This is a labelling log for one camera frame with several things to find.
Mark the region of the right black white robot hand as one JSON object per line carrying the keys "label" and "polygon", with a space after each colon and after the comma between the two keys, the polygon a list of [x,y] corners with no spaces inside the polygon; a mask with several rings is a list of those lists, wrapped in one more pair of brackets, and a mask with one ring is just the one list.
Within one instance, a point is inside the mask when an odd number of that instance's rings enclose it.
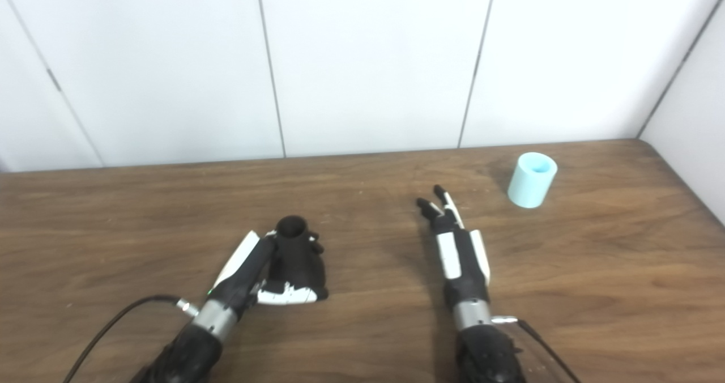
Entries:
{"label": "right black white robot hand", "polygon": [[443,297],[446,306],[453,309],[461,302],[491,303],[491,269],[481,231],[464,226],[453,197],[443,186],[435,184],[433,194],[442,205],[423,198],[418,198],[416,204],[427,219],[437,244],[445,279]]}

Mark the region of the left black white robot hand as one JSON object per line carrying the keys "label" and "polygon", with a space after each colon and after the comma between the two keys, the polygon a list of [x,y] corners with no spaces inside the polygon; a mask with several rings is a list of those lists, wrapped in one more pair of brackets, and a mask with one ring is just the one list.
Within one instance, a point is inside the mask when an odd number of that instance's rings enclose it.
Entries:
{"label": "left black white robot hand", "polygon": [[210,288],[237,316],[254,305],[305,305],[329,298],[324,248],[309,230],[249,231]]}

